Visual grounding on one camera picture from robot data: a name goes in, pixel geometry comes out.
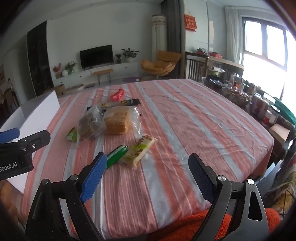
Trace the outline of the orange lounge chair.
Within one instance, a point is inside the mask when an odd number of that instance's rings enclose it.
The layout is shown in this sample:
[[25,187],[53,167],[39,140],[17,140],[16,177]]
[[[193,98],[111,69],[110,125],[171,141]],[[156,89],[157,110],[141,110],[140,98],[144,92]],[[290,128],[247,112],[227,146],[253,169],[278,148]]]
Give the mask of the orange lounge chair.
[[157,53],[157,60],[155,62],[143,59],[140,66],[146,74],[156,77],[166,76],[175,69],[175,66],[179,62],[181,56],[181,53],[159,50]]

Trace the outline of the yellow green snack packet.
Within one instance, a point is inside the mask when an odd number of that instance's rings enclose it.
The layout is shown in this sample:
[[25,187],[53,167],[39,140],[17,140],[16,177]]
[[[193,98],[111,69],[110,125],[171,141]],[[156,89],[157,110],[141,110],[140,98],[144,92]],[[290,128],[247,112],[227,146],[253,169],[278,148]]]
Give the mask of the yellow green snack packet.
[[137,163],[146,152],[158,141],[157,138],[144,134],[128,151],[119,159],[119,164],[136,169]]

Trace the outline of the wooden bench stool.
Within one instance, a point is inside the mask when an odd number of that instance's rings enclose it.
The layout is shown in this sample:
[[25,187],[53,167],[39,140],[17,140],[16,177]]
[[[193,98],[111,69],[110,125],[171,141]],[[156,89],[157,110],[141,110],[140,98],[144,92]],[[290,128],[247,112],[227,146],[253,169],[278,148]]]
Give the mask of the wooden bench stool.
[[94,76],[97,77],[98,85],[100,86],[100,84],[101,84],[101,75],[107,75],[107,77],[108,77],[108,83],[111,83],[112,82],[111,73],[113,73],[113,69],[112,68],[108,68],[108,69],[104,69],[104,70],[94,71],[92,73],[92,75],[94,75]]

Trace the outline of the green sausage stick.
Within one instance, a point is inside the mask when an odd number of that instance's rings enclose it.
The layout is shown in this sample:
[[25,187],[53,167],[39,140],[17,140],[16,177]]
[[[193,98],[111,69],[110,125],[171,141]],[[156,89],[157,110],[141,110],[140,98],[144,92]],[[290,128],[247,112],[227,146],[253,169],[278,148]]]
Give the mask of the green sausage stick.
[[128,146],[118,146],[114,150],[112,150],[108,155],[107,155],[107,166],[106,169],[110,168],[112,165],[116,164],[121,157],[123,157],[126,152],[128,151]]

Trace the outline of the brown cardboard box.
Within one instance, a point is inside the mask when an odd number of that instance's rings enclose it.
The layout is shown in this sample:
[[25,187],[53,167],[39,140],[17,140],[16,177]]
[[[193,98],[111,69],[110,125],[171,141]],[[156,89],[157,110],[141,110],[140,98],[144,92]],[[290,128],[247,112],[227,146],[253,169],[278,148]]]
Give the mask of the brown cardboard box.
[[50,89],[45,90],[43,92],[43,94],[48,93],[48,92],[52,92],[52,91],[56,92],[56,95],[57,96],[62,96],[62,95],[65,94],[66,88],[65,88],[65,85],[63,85],[63,84],[57,85],[57,86],[55,86],[53,88],[50,88]]

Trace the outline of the black television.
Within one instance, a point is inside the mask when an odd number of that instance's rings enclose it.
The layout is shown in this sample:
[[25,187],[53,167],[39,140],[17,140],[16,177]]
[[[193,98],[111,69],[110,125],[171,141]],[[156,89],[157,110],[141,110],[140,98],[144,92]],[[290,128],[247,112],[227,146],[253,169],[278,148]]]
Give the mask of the black television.
[[112,45],[83,50],[79,54],[82,69],[114,62]]

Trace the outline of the purple round mat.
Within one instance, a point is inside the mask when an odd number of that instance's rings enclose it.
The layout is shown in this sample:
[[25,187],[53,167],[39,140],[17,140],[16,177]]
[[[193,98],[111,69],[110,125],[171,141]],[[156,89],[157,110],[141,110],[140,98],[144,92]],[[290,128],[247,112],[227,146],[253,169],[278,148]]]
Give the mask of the purple round mat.
[[132,76],[132,77],[126,77],[122,81],[124,83],[133,83],[133,82],[139,82],[140,79],[138,77]]

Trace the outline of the striped pink grey tablecloth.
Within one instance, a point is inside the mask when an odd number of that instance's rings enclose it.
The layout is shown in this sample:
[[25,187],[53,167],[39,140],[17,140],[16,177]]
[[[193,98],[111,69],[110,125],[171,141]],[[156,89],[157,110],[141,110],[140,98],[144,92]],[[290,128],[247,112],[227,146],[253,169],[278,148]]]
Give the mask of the striped pink grey tablecloth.
[[[122,85],[141,101],[141,131],[157,142],[137,168],[116,164],[104,173],[92,199],[86,202],[96,227],[106,239],[155,232],[209,207],[188,167],[196,153],[231,181],[261,176],[266,170],[273,137],[247,112],[220,94],[187,79]],[[118,91],[114,85],[61,97],[48,126],[50,143],[35,153],[34,169],[19,195],[18,211],[27,219],[40,182],[65,180],[92,162],[99,152],[133,146],[139,134],[104,135],[74,143],[67,133],[89,106],[104,103]]]

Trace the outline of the red wall hanging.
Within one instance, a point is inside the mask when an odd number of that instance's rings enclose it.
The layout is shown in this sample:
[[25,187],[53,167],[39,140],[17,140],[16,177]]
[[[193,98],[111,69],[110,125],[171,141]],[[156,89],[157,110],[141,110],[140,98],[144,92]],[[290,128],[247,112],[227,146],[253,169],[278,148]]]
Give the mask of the red wall hanging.
[[196,18],[188,12],[184,14],[184,21],[185,21],[185,30],[196,32],[197,30],[197,23]]

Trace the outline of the bagged brown biscuits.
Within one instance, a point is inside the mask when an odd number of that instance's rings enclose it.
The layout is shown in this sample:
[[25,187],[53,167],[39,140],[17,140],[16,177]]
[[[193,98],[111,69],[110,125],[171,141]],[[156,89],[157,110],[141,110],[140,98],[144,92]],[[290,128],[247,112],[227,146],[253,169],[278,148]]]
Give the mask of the bagged brown biscuits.
[[103,120],[102,109],[97,105],[92,106],[86,111],[85,114],[79,119],[77,126],[78,141],[92,140],[104,133],[106,125]]

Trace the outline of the green cracker packet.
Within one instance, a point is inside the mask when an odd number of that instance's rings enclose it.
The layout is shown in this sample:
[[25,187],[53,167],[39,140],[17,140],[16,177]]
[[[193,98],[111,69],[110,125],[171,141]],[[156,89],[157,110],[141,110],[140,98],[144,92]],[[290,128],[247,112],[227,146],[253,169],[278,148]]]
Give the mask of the green cracker packet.
[[67,136],[65,137],[66,140],[71,141],[71,142],[78,142],[79,141],[79,133],[77,132],[77,128],[73,127],[68,133]]

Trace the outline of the white window curtain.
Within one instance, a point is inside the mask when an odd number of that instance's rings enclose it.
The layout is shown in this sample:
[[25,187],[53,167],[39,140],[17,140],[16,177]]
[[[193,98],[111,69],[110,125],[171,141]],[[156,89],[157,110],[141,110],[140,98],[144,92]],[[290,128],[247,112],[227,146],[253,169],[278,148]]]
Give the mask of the white window curtain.
[[239,15],[236,7],[226,6],[225,18],[227,33],[226,56],[228,60],[239,64],[243,38],[242,17]]

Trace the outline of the red snack packet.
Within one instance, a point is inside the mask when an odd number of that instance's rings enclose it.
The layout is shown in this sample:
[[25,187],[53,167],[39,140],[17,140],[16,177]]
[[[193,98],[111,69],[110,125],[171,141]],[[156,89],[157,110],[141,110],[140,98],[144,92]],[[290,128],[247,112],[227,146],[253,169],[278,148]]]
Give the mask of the red snack packet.
[[121,100],[121,97],[125,95],[125,90],[119,88],[119,90],[110,97],[110,100],[113,102],[117,102]]

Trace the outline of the bagged bread loaf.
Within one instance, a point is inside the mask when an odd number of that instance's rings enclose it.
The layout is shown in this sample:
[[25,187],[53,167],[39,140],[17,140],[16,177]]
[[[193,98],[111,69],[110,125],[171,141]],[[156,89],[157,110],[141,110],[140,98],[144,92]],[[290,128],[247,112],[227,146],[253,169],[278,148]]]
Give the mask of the bagged bread loaf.
[[134,106],[114,106],[108,108],[103,116],[105,132],[110,135],[123,135],[134,132],[140,135],[142,122],[140,112]]

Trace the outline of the black long snack packet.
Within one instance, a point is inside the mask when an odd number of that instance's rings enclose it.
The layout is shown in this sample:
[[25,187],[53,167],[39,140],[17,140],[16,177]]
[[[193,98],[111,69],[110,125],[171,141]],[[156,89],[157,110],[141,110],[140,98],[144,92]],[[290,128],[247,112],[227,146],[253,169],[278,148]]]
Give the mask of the black long snack packet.
[[123,101],[96,104],[95,106],[98,109],[108,109],[108,108],[112,108],[112,107],[116,107],[116,106],[138,106],[140,104],[141,104],[140,99],[134,98],[134,99],[128,99],[128,100],[123,100]]

